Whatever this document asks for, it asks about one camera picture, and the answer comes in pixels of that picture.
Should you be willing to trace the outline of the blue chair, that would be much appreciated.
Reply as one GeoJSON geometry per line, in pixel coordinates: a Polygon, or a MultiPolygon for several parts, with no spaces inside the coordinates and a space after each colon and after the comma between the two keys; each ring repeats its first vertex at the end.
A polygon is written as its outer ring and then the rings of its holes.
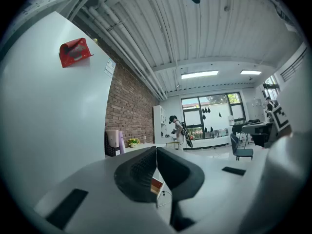
{"type": "Polygon", "coordinates": [[[232,145],[232,152],[233,155],[236,157],[236,160],[239,161],[241,157],[249,157],[253,159],[254,151],[253,149],[241,149],[238,147],[239,138],[234,135],[233,133],[230,134],[231,145],[232,145]]]}

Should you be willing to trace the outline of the purple binder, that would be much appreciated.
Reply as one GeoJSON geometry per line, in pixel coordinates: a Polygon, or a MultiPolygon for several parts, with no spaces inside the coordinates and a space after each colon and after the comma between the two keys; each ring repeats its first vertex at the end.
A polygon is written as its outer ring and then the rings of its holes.
{"type": "Polygon", "coordinates": [[[122,131],[118,132],[118,140],[119,140],[120,154],[124,154],[126,148],[125,148],[125,143],[124,143],[124,138],[123,138],[122,131]]]}

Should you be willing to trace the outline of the white shelf cabinet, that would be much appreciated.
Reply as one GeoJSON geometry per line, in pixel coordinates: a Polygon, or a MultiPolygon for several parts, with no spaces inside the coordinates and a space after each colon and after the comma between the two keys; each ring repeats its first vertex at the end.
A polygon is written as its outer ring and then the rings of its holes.
{"type": "Polygon", "coordinates": [[[168,119],[166,117],[166,112],[162,106],[157,105],[153,107],[153,117],[154,117],[154,141],[156,144],[165,144],[168,142],[167,135],[167,125],[168,119]]]}

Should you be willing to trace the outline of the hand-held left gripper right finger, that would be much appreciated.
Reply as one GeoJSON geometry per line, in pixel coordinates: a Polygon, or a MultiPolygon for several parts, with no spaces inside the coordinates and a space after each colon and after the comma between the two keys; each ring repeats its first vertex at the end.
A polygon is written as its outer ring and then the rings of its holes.
{"type": "Polygon", "coordinates": [[[157,148],[157,168],[172,193],[170,225],[182,231],[195,222],[182,216],[178,203],[197,194],[204,183],[204,172],[196,164],[161,147],[157,148]]]}

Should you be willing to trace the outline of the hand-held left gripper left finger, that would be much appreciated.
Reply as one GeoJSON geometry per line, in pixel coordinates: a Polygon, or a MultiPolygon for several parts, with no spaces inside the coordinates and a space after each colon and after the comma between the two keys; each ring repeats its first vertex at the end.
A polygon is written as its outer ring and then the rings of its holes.
{"type": "Polygon", "coordinates": [[[114,173],[115,184],[134,202],[156,202],[151,192],[152,178],[156,170],[156,147],[120,164],[114,173]]]}

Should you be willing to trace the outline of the black file holder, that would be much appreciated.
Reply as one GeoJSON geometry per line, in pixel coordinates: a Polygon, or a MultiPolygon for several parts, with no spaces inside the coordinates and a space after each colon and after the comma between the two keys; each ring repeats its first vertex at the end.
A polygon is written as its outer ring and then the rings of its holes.
{"type": "Polygon", "coordinates": [[[107,134],[104,133],[104,151],[107,156],[114,157],[120,155],[120,149],[110,147],[107,141],[107,134]]]}

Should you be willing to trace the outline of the grey refrigerator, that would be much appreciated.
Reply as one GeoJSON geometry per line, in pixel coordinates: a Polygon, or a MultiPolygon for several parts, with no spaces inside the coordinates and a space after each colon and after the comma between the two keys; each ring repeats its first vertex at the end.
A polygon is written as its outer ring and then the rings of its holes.
{"type": "Polygon", "coordinates": [[[31,26],[0,65],[0,170],[34,207],[58,183],[104,159],[110,57],[57,12],[31,26]],[[62,44],[86,38],[91,57],[63,68],[62,44]]]}

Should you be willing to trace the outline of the blue white label sticker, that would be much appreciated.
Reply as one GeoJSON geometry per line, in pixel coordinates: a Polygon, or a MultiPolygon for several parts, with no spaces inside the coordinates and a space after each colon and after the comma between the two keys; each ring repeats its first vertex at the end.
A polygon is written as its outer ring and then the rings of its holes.
{"type": "Polygon", "coordinates": [[[105,74],[112,78],[114,75],[115,67],[116,63],[111,58],[109,58],[104,70],[105,74]]]}

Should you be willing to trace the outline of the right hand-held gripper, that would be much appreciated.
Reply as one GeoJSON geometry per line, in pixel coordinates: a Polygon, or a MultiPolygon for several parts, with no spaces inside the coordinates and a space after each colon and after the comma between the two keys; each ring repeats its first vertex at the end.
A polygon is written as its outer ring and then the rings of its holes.
{"type": "Polygon", "coordinates": [[[280,137],[266,156],[266,190],[275,194],[298,194],[312,169],[312,89],[290,83],[278,97],[273,118],[279,131],[291,133],[280,137]]]}

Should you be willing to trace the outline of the large black-framed window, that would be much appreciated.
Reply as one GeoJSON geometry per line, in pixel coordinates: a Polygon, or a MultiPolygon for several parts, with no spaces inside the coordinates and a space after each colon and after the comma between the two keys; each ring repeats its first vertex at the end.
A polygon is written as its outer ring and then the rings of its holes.
{"type": "Polygon", "coordinates": [[[240,93],[185,98],[181,102],[191,140],[228,136],[233,125],[246,120],[240,93]]]}

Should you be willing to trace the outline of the white ceiling pipe bundle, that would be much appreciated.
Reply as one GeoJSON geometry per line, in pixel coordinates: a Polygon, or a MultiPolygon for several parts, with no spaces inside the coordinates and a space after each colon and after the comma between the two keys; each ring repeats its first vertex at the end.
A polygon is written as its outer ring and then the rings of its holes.
{"type": "Polygon", "coordinates": [[[114,25],[111,25],[94,7],[91,6],[86,8],[84,6],[82,7],[82,10],[91,17],[93,23],[132,64],[137,74],[139,74],[140,78],[151,89],[154,95],[160,100],[166,100],[167,95],[161,87],[158,78],[152,71],[144,55],[141,53],[140,48],[118,17],[113,15],[114,25]]]}

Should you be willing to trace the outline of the red paper decoration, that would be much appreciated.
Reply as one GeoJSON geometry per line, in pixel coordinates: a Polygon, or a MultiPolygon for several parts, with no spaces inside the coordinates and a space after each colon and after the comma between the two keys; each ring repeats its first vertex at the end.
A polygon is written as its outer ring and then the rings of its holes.
{"type": "Polygon", "coordinates": [[[63,68],[69,67],[81,60],[91,57],[86,38],[79,38],[62,44],[59,48],[59,58],[63,68]]]}

